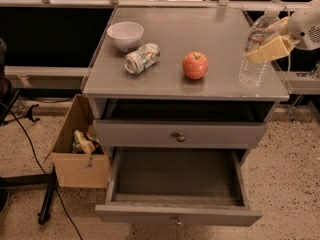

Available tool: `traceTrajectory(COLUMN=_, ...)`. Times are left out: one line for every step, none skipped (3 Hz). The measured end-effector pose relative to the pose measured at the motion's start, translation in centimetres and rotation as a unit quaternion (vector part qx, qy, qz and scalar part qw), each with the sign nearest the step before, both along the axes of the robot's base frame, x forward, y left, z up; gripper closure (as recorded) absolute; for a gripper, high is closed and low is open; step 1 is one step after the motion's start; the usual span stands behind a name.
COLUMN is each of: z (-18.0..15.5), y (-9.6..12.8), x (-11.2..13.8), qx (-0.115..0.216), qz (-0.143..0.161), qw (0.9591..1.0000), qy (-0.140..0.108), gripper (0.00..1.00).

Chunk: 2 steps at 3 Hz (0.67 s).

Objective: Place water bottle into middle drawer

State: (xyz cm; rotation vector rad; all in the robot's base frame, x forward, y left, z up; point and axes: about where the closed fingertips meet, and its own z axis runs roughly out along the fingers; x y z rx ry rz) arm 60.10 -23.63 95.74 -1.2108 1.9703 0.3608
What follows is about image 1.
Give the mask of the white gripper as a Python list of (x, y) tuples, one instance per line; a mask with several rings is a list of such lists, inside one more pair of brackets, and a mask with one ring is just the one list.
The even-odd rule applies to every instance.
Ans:
[(290, 18), (284, 17), (268, 28), (280, 36), (248, 52), (245, 58), (249, 63), (261, 64), (287, 57), (295, 46), (307, 51), (320, 48), (320, 0), (306, 3)]

